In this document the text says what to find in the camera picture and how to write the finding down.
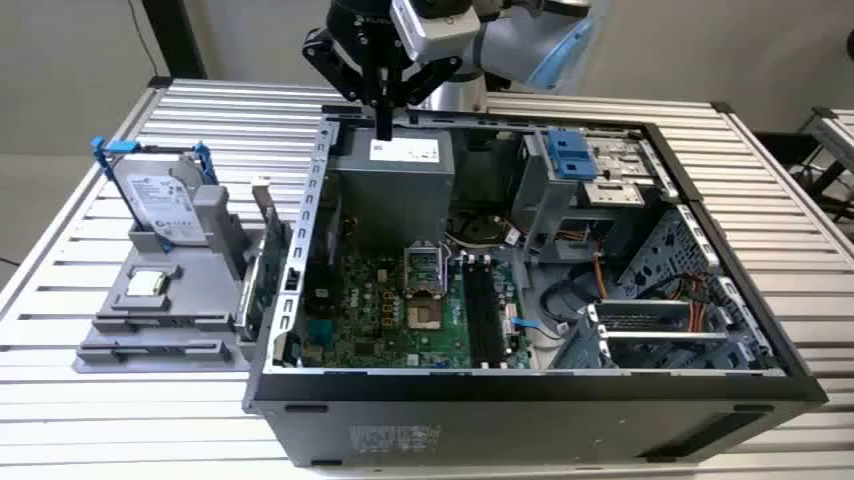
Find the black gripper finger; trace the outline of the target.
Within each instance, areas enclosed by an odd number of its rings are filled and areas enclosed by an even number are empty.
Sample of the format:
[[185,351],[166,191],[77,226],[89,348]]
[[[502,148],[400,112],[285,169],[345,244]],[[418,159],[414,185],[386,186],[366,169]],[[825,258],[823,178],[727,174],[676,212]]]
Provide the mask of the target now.
[[453,76],[461,66],[461,58],[450,56],[428,62],[406,79],[402,79],[402,63],[390,64],[382,94],[382,139],[392,139],[393,110],[417,105],[432,91]]
[[336,41],[328,29],[312,29],[304,39],[302,57],[348,101],[358,101],[373,109],[374,138],[384,139],[384,94],[381,67],[366,35],[357,33],[348,55],[356,61],[354,69],[336,50]]

